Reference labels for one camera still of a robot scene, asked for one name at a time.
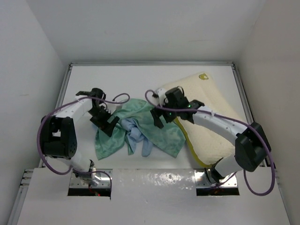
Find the cream pillow with yellow edge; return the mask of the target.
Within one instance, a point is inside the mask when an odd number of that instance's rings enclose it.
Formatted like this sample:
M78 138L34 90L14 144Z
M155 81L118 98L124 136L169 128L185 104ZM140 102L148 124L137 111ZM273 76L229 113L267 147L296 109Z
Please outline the cream pillow with yellow edge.
M207 72L200 72L183 79L167 83L155 90L163 91L182 87L189 101L198 100L218 114L242 120L221 94L214 79ZM222 136L209 129L180 118L175 123L182 130L193 158L201 167L211 167L219 159L234 153L234 146Z

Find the green and blue pillowcase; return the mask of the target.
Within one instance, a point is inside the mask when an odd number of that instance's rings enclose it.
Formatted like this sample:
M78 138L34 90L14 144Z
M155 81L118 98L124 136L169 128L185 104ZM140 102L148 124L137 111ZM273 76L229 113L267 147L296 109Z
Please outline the green and blue pillowcase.
M142 142L142 157L148 157L153 148L157 147L165 154L176 158L185 145L182 130L173 122L163 121L163 128L154 126L150 113L151 105L133 98L123 104L114 113L119 117L112 136L107 136L100 129L95 136L95 153L98 160L107 158L127 145L127 154L133 155L137 144Z

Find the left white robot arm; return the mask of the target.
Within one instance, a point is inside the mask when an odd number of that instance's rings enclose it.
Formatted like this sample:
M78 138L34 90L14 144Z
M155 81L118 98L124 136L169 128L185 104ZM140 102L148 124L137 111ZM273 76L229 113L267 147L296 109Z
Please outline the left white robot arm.
M93 88L79 91L72 102L48 113L42 118L37 133L37 150L43 163L57 175L73 172L85 183L93 183L100 171L77 149L75 125L88 113L92 124L111 137L119 121L113 112L122 104L115 99L106 100L101 89Z

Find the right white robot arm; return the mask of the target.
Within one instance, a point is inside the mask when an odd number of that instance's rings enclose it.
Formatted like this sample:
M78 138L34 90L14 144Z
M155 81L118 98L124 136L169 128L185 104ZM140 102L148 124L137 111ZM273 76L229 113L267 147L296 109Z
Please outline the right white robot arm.
M164 127L161 117L167 123L179 117L214 132L234 146L233 154L219 159L206 170L209 183L219 184L227 175L241 170L254 172L265 158L270 157L270 145L260 124L247 124L220 115L196 99L189 101L180 87L158 89L152 92L152 97L158 101L150 111L156 127Z

